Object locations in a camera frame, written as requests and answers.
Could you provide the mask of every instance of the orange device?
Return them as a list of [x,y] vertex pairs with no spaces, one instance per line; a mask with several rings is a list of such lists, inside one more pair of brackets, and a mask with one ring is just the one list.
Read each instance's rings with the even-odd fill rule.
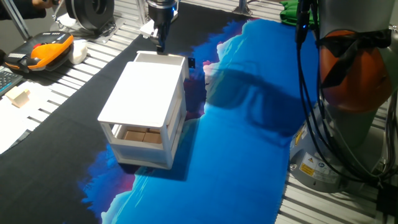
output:
[[53,31],[37,34],[9,53],[4,61],[14,70],[52,71],[68,60],[73,50],[73,36],[67,32]]

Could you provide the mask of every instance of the metal rod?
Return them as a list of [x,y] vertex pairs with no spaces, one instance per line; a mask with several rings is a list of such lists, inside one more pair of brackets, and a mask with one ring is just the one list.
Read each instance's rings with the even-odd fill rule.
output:
[[145,12],[145,0],[136,0],[138,9],[139,22],[144,25],[147,23],[147,15]]
[[54,21],[57,21],[57,14],[58,14],[58,11],[60,10],[60,8],[61,8],[61,6],[62,6],[62,4],[63,4],[64,1],[65,1],[65,0],[61,0],[60,4],[57,6],[57,8],[56,8],[54,14],[52,15],[52,18],[54,19]]
[[30,38],[32,38],[32,36],[29,35],[26,23],[22,18],[21,14],[19,13],[17,6],[14,4],[14,1],[1,0],[1,3],[4,6],[4,8],[7,10],[10,18],[14,22],[14,25],[17,27],[17,30],[21,34],[22,38],[25,41],[28,41]]
[[251,16],[253,14],[248,7],[247,0],[239,0],[239,6],[232,12],[246,16]]

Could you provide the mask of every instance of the green object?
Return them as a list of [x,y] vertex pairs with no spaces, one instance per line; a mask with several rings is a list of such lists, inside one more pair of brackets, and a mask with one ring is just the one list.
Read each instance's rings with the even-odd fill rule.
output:
[[[297,23],[297,5],[299,4],[298,0],[289,0],[289,1],[281,1],[280,2],[285,9],[280,12],[280,19],[283,24],[296,26]],[[310,12],[310,25],[313,25],[313,17],[312,12]]]

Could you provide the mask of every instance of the wooden block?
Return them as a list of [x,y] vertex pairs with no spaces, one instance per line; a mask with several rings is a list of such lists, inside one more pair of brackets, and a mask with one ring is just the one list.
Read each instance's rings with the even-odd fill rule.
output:
[[29,101],[29,93],[29,90],[23,90],[18,86],[15,86],[6,93],[6,97],[11,101],[14,106],[21,108]]
[[134,131],[134,132],[141,132],[141,133],[146,133],[149,131],[149,128],[139,128],[139,127],[127,127],[128,131]]
[[144,137],[143,142],[161,144],[162,143],[162,138],[160,137],[160,134],[145,133],[145,137]]
[[139,133],[139,132],[134,132],[134,131],[127,131],[124,140],[129,140],[129,141],[142,141],[144,140],[145,133]]
[[160,129],[153,129],[153,128],[151,128],[151,129],[149,130],[149,132],[150,132],[150,133],[157,133],[157,134],[160,134]]

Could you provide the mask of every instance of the white wooden crate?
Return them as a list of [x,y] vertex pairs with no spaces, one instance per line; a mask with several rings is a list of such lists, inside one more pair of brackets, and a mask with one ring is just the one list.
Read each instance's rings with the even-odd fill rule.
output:
[[126,65],[98,117],[118,162],[171,169],[187,114],[187,72],[185,57],[151,52]]

